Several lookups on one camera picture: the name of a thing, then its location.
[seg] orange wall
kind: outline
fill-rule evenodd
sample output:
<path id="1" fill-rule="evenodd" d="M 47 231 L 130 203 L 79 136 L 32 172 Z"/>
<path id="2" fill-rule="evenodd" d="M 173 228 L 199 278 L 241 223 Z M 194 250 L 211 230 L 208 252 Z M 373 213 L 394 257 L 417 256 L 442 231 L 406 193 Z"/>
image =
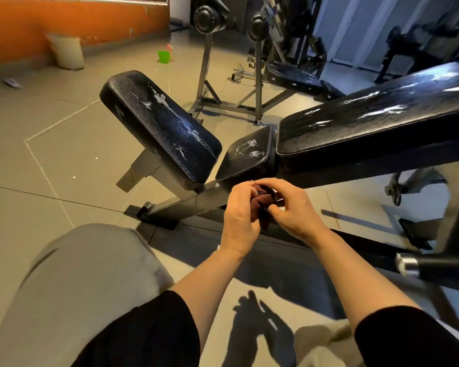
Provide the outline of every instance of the orange wall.
<path id="1" fill-rule="evenodd" d="M 168 6 L 69 0 L 0 0 L 0 63 L 50 51 L 45 32 L 78 36 L 83 45 L 166 30 Z"/>

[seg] maroon cloth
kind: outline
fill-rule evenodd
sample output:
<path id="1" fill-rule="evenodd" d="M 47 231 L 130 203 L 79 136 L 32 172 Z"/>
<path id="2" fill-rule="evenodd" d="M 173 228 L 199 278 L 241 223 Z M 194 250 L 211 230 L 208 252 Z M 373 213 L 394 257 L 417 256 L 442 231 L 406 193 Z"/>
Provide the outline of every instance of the maroon cloth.
<path id="1" fill-rule="evenodd" d="M 267 207 L 275 203 L 275 192 L 265 185 L 254 185 L 254 188 L 258 192 L 258 196 L 253 197 L 250 201 L 250 218 L 251 221 L 259 219 L 260 227 L 267 230 L 272 218 Z"/>

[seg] person's left hand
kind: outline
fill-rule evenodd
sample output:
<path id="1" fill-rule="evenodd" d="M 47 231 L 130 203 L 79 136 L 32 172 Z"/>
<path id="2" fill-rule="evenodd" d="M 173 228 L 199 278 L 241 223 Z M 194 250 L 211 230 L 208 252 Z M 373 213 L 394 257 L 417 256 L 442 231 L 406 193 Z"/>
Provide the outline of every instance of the person's left hand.
<path id="1" fill-rule="evenodd" d="M 233 187 L 226 206 L 221 237 L 221 248 L 236 250 L 243 256 L 250 252 L 260 234 L 260 222 L 250 219 L 250 200 L 258 196 L 254 184 L 254 181 L 245 181 Z"/>

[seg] person's right hand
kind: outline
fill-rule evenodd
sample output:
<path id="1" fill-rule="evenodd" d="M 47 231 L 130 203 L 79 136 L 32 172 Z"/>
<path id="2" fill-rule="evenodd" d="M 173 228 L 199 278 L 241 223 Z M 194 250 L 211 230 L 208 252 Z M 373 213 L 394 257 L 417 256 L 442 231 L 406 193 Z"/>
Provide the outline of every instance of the person's right hand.
<path id="1" fill-rule="evenodd" d="M 268 211 L 292 236 L 312 246 L 320 234 L 329 231 L 303 189 L 277 178 L 260 179 L 255 184 L 266 185 L 277 191 L 277 196 L 280 194 L 284 198 L 284 211 L 275 204 L 270 205 Z"/>

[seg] forearm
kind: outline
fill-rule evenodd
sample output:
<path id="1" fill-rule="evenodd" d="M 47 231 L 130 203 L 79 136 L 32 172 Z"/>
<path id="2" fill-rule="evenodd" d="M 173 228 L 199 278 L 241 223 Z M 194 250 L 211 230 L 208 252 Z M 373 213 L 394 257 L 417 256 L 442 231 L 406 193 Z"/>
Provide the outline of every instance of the forearm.
<path id="1" fill-rule="evenodd" d="M 397 305 L 420 308 L 329 229 L 309 244 L 328 272 L 353 330 L 379 309 Z"/>
<path id="2" fill-rule="evenodd" d="M 221 298 L 242 260 L 240 252 L 222 248 L 171 288 L 184 299 L 194 318 L 201 353 Z"/>

